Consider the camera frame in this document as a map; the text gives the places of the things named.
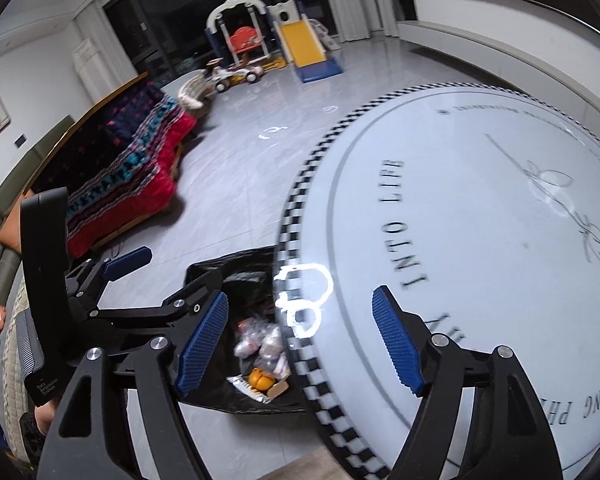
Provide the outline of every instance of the blue textured finger pad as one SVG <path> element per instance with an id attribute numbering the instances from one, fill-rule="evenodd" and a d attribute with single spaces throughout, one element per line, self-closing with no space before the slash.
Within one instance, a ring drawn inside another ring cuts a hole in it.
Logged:
<path id="1" fill-rule="evenodd" d="M 400 382 L 410 387 L 414 394 L 419 393 L 424 386 L 424 379 L 420 372 L 420 353 L 402 325 L 389 298 L 380 288 L 374 291 L 372 312 Z"/>
<path id="2" fill-rule="evenodd" d="M 180 354 L 178 377 L 174 387 L 182 396 L 200 386 L 228 317 L 229 302 L 226 294 L 221 292 Z"/>

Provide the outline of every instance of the blue slide base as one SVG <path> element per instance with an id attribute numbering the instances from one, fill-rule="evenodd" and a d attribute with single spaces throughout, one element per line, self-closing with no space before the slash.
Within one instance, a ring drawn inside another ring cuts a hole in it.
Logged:
<path id="1" fill-rule="evenodd" d="M 342 69 L 335 59 L 328 59 L 327 61 L 321 61 L 320 63 L 314 63 L 301 68 L 296 67 L 296 72 L 300 81 L 311 83 L 312 81 L 327 79 L 332 75 L 342 74 Z"/>

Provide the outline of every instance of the gray ring line on table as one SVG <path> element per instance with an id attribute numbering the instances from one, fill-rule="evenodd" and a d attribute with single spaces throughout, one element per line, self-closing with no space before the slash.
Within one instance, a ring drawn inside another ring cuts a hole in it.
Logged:
<path id="1" fill-rule="evenodd" d="M 384 401 L 387 403 L 387 405 L 391 408 L 391 410 L 394 412 L 395 416 L 410 431 L 411 431 L 412 424 L 398 410 L 398 407 L 391 400 L 389 394 L 382 387 L 382 384 L 379 381 L 378 376 L 376 375 L 375 371 L 373 370 L 371 363 L 366 358 L 366 355 L 362 349 L 362 345 L 360 344 L 360 340 L 359 340 L 358 336 L 356 335 L 355 330 L 353 329 L 353 324 L 351 322 L 351 318 L 349 317 L 349 313 L 348 313 L 347 309 L 345 308 L 344 297 L 342 295 L 342 290 L 340 289 L 340 279 L 338 276 L 338 267 L 336 264 L 335 248 L 334 248 L 334 243 L 333 243 L 333 208 L 334 208 L 334 202 L 335 202 L 335 200 L 334 200 L 335 195 L 338 190 L 338 184 L 340 183 L 340 177 L 342 175 L 342 171 L 344 170 L 344 165 L 345 165 L 347 159 L 349 158 L 349 155 L 351 154 L 351 152 L 355 148 L 356 144 L 358 143 L 358 141 L 369 131 L 369 129 L 372 126 L 374 126 L 378 121 L 384 119 L 389 113 L 396 111 L 398 108 L 413 104 L 414 102 L 419 101 L 421 99 L 426 99 L 426 98 L 429 98 L 432 96 L 439 96 L 439 95 L 445 95 L 445 94 L 486 94 L 486 95 L 491 95 L 491 96 L 498 95 L 498 94 L 494 94 L 493 92 L 480 92 L 480 91 L 475 91 L 473 89 L 472 89 L 472 91 L 458 91 L 456 89 L 456 90 L 447 91 L 447 92 L 436 92 L 436 93 L 432 93 L 432 94 L 429 94 L 426 96 L 421 96 L 421 97 L 417 97 L 415 99 L 411 99 L 405 103 L 398 104 L 398 105 L 394 106 L 393 108 L 391 108 L 390 110 L 387 110 L 386 112 L 382 113 L 379 117 L 377 117 L 373 121 L 371 121 L 362 131 L 360 131 L 360 133 L 357 134 L 357 136 L 354 138 L 353 142 L 347 147 L 345 153 L 343 154 L 342 158 L 340 159 L 340 162 L 338 164 L 338 167 L 336 168 L 334 177 L 331 181 L 331 189 L 329 192 L 329 199 L 328 199 L 328 204 L 327 204 L 327 218 L 326 218 L 326 221 L 327 221 L 327 252 L 328 252 L 328 257 L 329 257 L 329 266 L 331 268 L 331 275 L 333 277 L 333 290 L 334 290 L 334 293 L 336 294 L 336 297 L 338 298 L 338 309 L 340 310 L 340 315 L 342 316 L 344 325 L 347 329 L 347 332 L 349 333 L 351 343 L 353 344 L 354 348 L 356 349 L 356 353 L 358 354 L 358 357 L 362 361 L 363 367 L 365 367 L 366 372 L 369 374 L 369 378 L 371 379 L 372 383 L 376 386 L 378 393 L 380 393 L 380 396 L 384 399 Z M 523 100 L 523 99 L 517 98 L 515 96 L 511 96 L 511 95 L 507 95 L 506 97 L 509 99 L 514 99 L 516 101 L 519 101 L 523 104 L 535 106 L 537 108 L 540 108 L 541 110 L 544 110 L 545 112 L 548 111 L 552 115 L 559 118 L 560 120 L 563 120 L 562 117 L 560 117 L 558 114 L 556 114 L 548 106 L 542 107 L 541 105 L 536 104 L 535 102 L 532 102 L 531 100 Z M 581 130 L 579 127 L 577 127 L 577 129 L 581 134 L 584 134 L 587 138 L 590 138 L 589 136 L 587 136 L 586 132 Z M 568 465 L 565 468 L 563 468 L 563 471 L 567 470 L 568 468 L 572 467 L 573 465 L 576 465 L 578 462 L 581 462 L 583 459 L 585 459 L 590 454 L 591 454 L 591 452 L 589 451 L 586 455 L 584 455 L 580 459 L 576 460 L 571 465 Z M 449 459 L 448 457 L 446 458 L 446 460 L 448 462 L 450 462 L 451 464 L 455 465 L 456 467 L 458 467 L 458 468 L 460 467 L 459 464 L 457 464 L 455 461 Z"/>

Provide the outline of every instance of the orange pillow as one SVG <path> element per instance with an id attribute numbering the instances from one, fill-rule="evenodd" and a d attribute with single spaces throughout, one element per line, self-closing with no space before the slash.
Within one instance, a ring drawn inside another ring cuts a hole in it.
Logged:
<path id="1" fill-rule="evenodd" d="M 20 206 L 25 198 L 34 195 L 35 193 L 29 190 L 24 195 L 19 196 L 0 229 L 0 243 L 18 254 L 22 254 L 22 248 L 20 247 Z"/>

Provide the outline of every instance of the yellow slide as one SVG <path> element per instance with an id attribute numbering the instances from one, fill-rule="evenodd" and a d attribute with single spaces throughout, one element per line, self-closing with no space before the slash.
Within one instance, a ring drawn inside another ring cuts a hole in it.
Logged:
<path id="1" fill-rule="evenodd" d="M 282 25 L 280 30 L 298 68 L 327 61 L 324 52 L 315 44 L 314 35 L 304 20 Z"/>

